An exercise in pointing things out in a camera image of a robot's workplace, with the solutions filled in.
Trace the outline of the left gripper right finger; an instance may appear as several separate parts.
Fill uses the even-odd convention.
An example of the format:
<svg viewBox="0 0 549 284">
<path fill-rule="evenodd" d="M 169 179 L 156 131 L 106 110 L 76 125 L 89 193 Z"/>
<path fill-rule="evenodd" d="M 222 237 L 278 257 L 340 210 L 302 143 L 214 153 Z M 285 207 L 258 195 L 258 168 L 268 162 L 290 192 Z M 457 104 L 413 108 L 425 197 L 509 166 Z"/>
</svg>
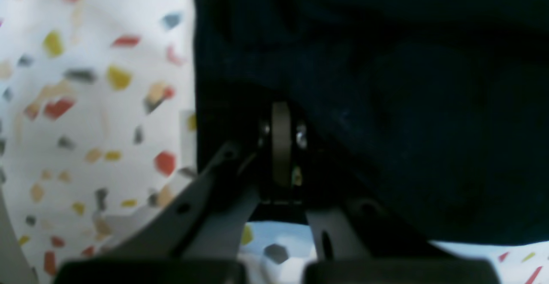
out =
<svg viewBox="0 0 549 284">
<path fill-rule="evenodd" d="M 282 202 L 302 209 L 317 262 L 304 284 L 498 284 L 492 265 L 432 245 L 382 206 L 282 104 Z"/>
</svg>

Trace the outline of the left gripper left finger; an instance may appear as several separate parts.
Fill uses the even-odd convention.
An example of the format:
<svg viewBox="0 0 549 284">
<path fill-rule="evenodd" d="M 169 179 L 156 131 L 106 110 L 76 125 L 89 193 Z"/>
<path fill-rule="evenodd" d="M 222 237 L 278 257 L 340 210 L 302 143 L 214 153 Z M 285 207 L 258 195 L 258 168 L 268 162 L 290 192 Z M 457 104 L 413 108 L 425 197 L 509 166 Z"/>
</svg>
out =
<svg viewBox="0 0 549 284">
<path fill-rule="evenodd" d="M 57 284 L 245 284 L 244 226 L 283 206 L 283 102 L 202 106 L 198 176 L 151 223 Z"/>
</svg>

